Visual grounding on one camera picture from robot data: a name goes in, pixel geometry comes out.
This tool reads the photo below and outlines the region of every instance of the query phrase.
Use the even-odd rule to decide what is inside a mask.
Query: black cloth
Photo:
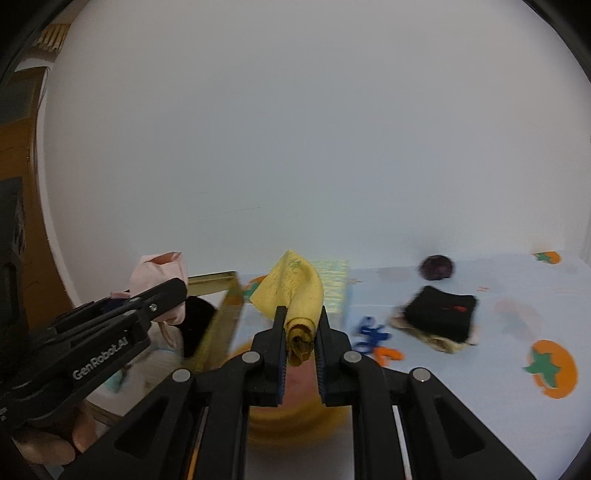
[[[477,302],[472,295],[453,295],[427,286],[406,307],[404,318],[425,333],[464,343]]]
[[[183,335],[183,356],[193,356],[199,346],[205,330],[212,322],[216,308],[206,300],[189,296],[185,302],[185,319],[177,325]]]

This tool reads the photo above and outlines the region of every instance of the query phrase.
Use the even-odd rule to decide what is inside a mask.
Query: yellow cloth
[[[297,367],[310,358],[324,302],[322,281],[310,262],[292,250],[285,252],[252,294],[251,302],[270,319],[278,306],[287,307],[287,361]]]

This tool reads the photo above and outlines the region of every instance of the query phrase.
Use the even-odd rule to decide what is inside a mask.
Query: screw
[[[413,370],[413,377],[419,382],[426,382],[431,378],[431,372],[426,368],[416,368]]]
[[[261,356],[258,354],[258,352],[254,352],[252,350],[242,354],[242,361],[247,364],[255,364],[260,358]]]
[[[361,361],[361,353],[349,350],[343,354],[343,358],[347,363],[356,364]]]
[[[179,368],[173,373],[173,380],[178,383],[186,382],[191,378],[191,372],[185,368]]]

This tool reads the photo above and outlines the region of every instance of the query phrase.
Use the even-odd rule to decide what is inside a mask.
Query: blue toy
[[[388,340],[390,334],[388,332],[381,332],[385,325],[375,325],[375,319],[373,317],[363,317],[359,326],[357,327],[357,335],[364,335],[367,337],[367,341],[357,342],[353,349],[359,353],[366,355],[372,353],[376,347],[379,347],[380,342]]]

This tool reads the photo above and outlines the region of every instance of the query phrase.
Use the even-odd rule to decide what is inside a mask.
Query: black pouch
[[[453,295],[427,286],[406,307],[404,318],[425,333],[464,343],[477,302],[472,295]]]

